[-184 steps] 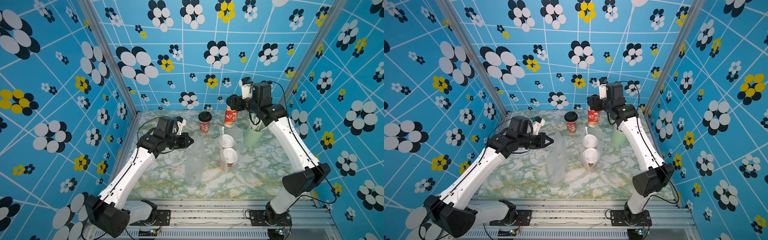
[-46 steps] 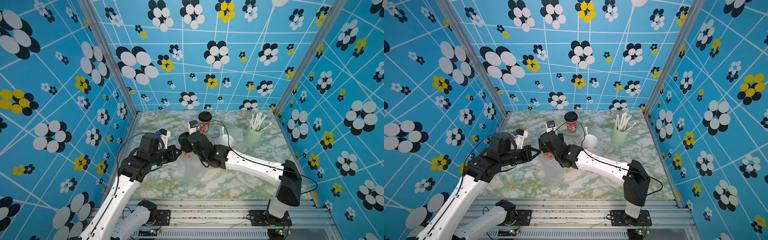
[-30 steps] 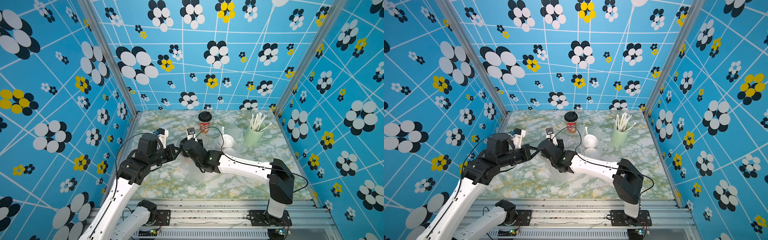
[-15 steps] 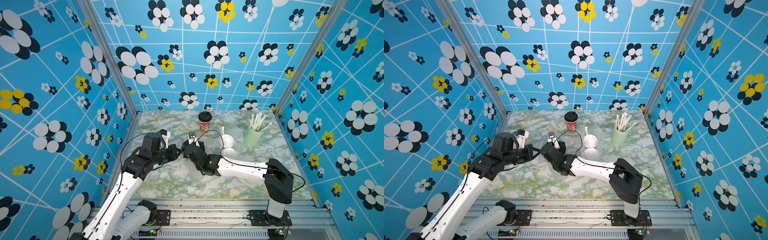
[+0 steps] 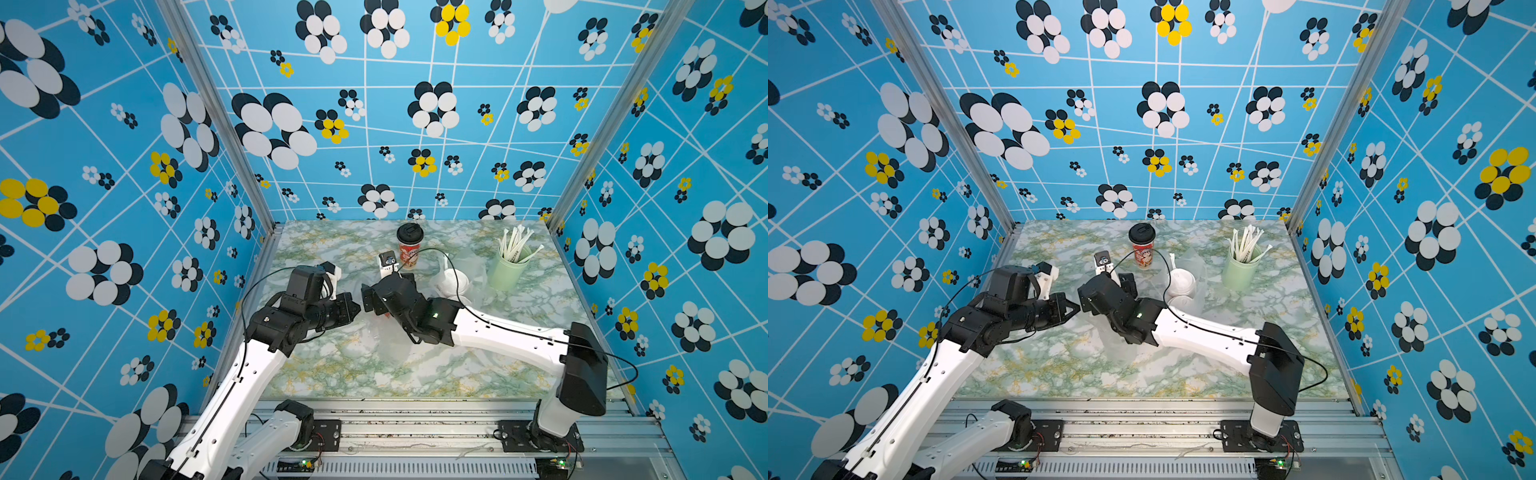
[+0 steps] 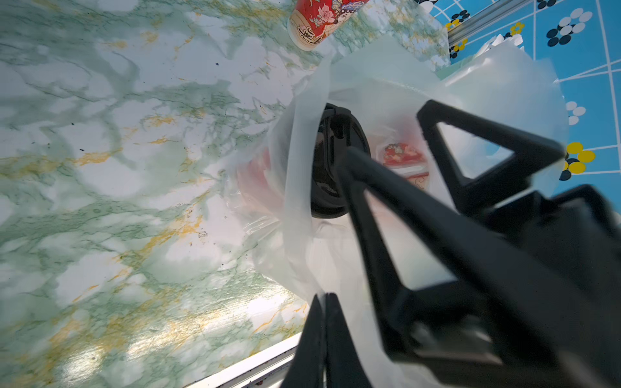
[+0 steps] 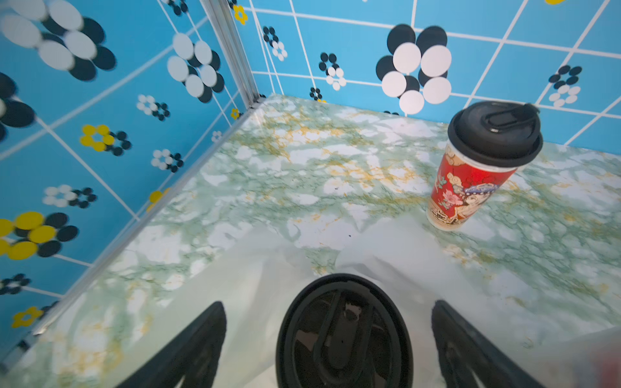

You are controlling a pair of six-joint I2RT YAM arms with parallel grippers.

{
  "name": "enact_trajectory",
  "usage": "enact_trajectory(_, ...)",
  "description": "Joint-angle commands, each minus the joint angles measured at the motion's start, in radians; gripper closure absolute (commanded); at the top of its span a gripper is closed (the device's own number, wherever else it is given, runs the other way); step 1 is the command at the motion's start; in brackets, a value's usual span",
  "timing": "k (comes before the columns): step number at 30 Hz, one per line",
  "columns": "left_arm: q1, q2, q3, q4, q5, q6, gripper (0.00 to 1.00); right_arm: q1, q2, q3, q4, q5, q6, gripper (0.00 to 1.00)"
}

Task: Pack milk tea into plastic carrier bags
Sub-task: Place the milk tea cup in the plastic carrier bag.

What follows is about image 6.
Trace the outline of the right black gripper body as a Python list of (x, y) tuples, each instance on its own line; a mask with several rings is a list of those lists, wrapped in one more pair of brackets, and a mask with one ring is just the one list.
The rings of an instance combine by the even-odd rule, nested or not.
[[(418, 189), (398, 215), (455, 275), (397, 287), (397, 358), (467, 387), (617, 387), (620, 384), (620, 233), (606, 201), (581, 186), (537, 193), (474, 220)], [(478, 318), (493, 359), (416, 349), (417, 323)]]

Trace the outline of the red cup black lid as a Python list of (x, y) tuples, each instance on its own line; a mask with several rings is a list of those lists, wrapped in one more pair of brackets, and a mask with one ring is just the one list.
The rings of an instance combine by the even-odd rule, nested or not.
[[(281, 208), (285, 199), (286, 168), (289, 156), (302, 154), (291, 145), (294, 107), (289, 107), (250, 161), (236, 168), (240, 192), (255, 207), (270, 213)], [(339, 194), (335, 166), (349, 148), (370, 154), (369, 142), (357, 118), (347, 108), (325, 105), (320, 122), (311, 131), (315, 140), (310, 177), (310, 213), (313, 218), (333, 219), (347, 213)]]
[(299, 0), (287, 22), (289, 36), (300, 49), (312, 51), (367, 3), (368, 0)]

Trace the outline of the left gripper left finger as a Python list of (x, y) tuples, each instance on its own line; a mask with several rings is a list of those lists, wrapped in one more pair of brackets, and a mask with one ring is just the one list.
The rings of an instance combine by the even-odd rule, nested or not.
[(281, 388), (323, 387), (325, 369), (325, 316), (318, 295), (312, 300), (307, 321)]

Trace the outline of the red cup white lid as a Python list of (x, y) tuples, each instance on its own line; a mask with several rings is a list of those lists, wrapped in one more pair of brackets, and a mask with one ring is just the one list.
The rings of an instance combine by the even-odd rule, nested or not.
[(383, 166), (425, 191), (429, 178), (429, 164), (425, 155), (407, 143), (385, 145), (379, 152)]

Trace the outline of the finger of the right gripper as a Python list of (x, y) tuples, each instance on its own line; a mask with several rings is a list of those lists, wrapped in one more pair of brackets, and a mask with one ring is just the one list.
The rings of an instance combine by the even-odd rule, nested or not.
[(359, 150), (336, 169), (391, 360), (558, 366), (550, 270)]
[(530, 189), (535, 174), (564, 156), (558, 142), (436, 100), (417, 119), (455, 208), (467, 216)]

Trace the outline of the clear plastic carrier bag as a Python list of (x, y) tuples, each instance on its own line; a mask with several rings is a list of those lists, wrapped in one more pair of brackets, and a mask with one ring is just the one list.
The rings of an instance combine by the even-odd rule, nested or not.
[[(452, 104), (468, 113), (566, 146), (569, 140), (566, 103), (549, 59), (534, 61), (508, 41), (457, 64), (437, 70)], [(532, 178), (532, 189), (551, 197), (564, 162)]]
[(376, 387), (436, 387), (423, 367), (391, 365), (363, 317), (370, 296), (347, 209), (332, 182), (322, 184), (320, 120), (337, 107), (352, 114), (355, 145), (383, 162), (392, 144), (420, 151), (421, 189), (447, 206), (453, 200), (423, 139), (416, 115), (429, 100), (458, 108), (472, 102), (459, 85), (472, 83), (470, 56), (438, 71), (391, 37), (339, 60), (328, 56), (299, 84), (292, 101), (253, 150), (238, 153), (231, 169), (230, 205), (254, 239), (278, 234), (281, 247), (255, 260), (257, 270), (299, 297), (334, 290), (344, 305), (362, 365)]

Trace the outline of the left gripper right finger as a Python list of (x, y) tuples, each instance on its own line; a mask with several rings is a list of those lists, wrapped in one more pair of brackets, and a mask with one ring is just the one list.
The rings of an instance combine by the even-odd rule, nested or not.
[(336, 294), (325, 295), (327, 387), (372, 388), (358, 358)]

